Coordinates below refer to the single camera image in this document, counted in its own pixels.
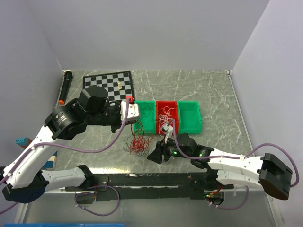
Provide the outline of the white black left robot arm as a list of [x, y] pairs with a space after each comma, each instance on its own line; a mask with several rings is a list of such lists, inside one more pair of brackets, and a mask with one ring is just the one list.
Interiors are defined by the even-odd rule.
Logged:
[[110, 148], [117, 138], [97, 150], [70, 147], [67, 146], [67, 142], [84, 133], [87, 126], [109, 126], [112, 132], [120, 134], [127, 123], [129, 107], [128, 98], [109, 101], [108, 92], [94, 85], [83, 89], [78, 98], [55, 108], [21, 155], [0, 170], [4, 198], [25, 204], [54, 189], [65, 187], [74, 187], [81, 191], [93, 189], [98, 181], [86, 165], [61, 171], [44, 171], [42, 166], [58, 148], [86, 154], [100, 153]]

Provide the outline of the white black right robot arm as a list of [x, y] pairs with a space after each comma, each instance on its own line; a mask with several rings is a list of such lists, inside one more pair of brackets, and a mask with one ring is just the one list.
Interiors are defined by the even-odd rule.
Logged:
[[147, 156], [157, 164], [171, 157], [188, 158], [195, 167], [206, 169], [206, 177], [202, 179], [204, 190], [242, 185], [263, 189], [279, 200], [289, 198], [293, 172], [273, 154], [255, 157], [231, 154], [199, 145], [187, 133], [182, 133], [176, 139], [158, 141], [155, 150]]

